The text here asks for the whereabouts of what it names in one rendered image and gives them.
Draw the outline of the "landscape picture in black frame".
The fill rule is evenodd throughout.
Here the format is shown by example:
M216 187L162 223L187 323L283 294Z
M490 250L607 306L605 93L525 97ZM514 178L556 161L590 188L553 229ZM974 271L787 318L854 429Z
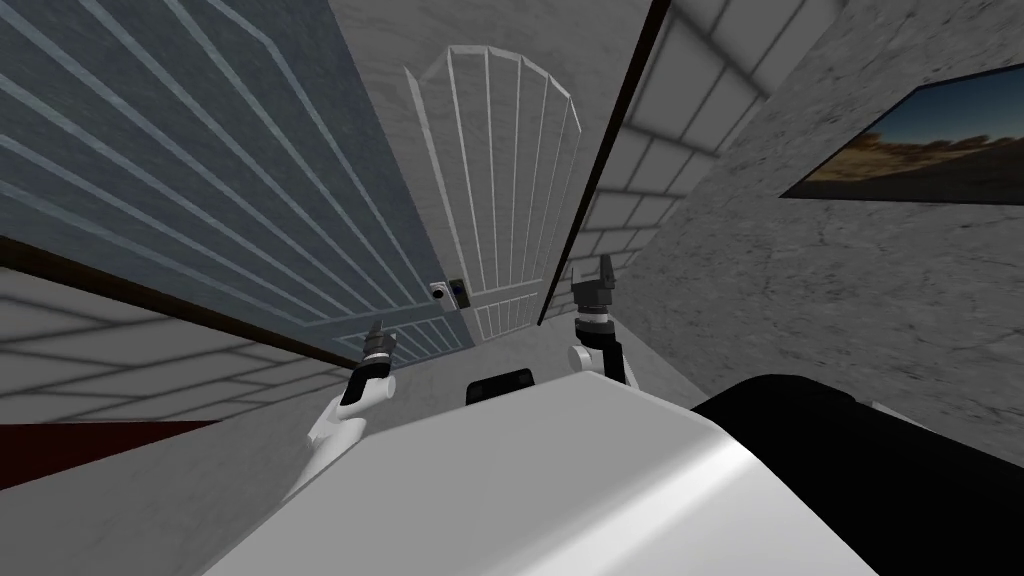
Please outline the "landscape picture in black frame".
M1024 63L914 88L784 197L1024 206Z

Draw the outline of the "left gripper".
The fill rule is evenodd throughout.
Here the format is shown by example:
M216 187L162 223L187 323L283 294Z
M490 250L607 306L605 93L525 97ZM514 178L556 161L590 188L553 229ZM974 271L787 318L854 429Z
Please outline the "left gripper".
M385 356L389 358L397 345L397 334L386 330L382 321L375 321L364 337L362 359Z

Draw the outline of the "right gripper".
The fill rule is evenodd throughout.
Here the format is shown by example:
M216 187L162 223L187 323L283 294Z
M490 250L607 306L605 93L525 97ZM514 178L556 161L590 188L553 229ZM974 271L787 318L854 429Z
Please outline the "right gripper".
M615 274L611 256L602 254L599 277L581 282L581 272L573 268L571 284L573 302L582 314L608 314L615 288Z

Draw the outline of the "white arched panelled door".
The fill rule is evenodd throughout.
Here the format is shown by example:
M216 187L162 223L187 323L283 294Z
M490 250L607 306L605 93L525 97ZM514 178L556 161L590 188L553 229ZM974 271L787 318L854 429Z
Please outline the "white arched panelled door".
M530 58L456 44L406 76L422 153L426 225L457 310L483 343L537 322L568 228L582 125L570 92Z

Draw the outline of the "blue-grey panelled door leaf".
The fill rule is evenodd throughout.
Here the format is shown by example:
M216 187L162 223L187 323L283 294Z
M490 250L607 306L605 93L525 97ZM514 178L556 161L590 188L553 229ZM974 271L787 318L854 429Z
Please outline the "blue-grey panelled door leaf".
M351 359L472 343L328 0L0 0L0 235Z

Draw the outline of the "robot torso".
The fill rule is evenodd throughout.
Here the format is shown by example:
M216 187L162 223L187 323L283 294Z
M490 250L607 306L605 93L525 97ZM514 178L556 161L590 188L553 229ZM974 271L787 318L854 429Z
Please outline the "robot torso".
M361 440L202 576L877 576L739 442L584 372Z

